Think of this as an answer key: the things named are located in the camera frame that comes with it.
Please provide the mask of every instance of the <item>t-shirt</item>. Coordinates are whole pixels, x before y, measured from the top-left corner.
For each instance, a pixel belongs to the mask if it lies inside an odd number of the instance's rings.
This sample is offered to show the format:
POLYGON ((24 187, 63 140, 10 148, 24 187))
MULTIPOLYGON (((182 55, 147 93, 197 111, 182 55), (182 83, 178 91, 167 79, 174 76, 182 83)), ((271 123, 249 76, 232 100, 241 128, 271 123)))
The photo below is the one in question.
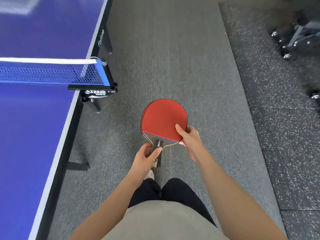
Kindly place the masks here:
POLYGON ((188 206, 146 201, 130 207, 102 240, 228 240, 218 228, 188 206))

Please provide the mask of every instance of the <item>table tennis racket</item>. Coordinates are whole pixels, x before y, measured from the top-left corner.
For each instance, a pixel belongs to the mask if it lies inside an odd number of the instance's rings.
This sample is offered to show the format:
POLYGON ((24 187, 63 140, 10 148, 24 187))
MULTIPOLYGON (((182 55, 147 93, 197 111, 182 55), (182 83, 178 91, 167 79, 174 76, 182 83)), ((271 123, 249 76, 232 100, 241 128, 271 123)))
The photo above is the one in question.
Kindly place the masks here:
MULTIPOLYGON (((182 140, 176 131, 178 124, 184 130, 187 128, 187 113, 177 102, 170 99, 159 99, 148 104, 142 113, 140 129, 142 135, 152 143, 152 151, 158 147, 174 145, 182 140)), ((156 158, 153 167, 161 166, 161 155, 156 158)))

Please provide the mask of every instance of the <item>table tennis net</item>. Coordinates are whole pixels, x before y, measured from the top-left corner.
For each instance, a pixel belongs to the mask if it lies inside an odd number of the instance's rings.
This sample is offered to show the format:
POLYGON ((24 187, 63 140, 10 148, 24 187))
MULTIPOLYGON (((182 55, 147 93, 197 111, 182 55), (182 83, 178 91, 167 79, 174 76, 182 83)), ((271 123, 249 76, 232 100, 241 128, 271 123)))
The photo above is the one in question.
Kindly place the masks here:
POLYGON ((102 61, 95 64, 47 64, 0 61, 0 83, 110 86, 102 61))

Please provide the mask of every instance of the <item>shoe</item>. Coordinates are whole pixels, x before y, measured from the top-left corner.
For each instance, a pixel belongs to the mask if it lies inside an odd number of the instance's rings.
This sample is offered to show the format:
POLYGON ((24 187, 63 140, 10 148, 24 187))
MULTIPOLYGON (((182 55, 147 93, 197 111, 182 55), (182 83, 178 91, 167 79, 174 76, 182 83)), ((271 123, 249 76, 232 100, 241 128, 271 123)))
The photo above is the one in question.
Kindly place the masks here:
POLYGON ((144 180, 146 179, 155 179, 155 174, 153 173, 153 171, 150 169, 150 171, 148 172, 148 174, 144 177, 144 180))

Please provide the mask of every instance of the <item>hand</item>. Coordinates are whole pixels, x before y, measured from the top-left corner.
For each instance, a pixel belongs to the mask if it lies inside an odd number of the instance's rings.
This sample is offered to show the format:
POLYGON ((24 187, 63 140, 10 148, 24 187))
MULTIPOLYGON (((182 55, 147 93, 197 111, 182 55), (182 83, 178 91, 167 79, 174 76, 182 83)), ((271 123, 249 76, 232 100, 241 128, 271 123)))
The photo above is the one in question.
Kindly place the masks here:
POLYGON ((132 177, 133 180, 136 181, 137 187, 142 184, 142 181, 150 171, 153 162, 162 151, 162 147, 155 149, 152 154, 151 151, 152 143, 143 144, 140 150, 137 152, 131 169, 128 173, 128 176, 132 177))
POLYGON ((196 152, 204 149, 198 131, 193 126, 187 126, 186 131, 184 131, 178 124, 176 124, 176 130, 183 138, 179 144, 186 147, 191 159, 198 161, 196 152))

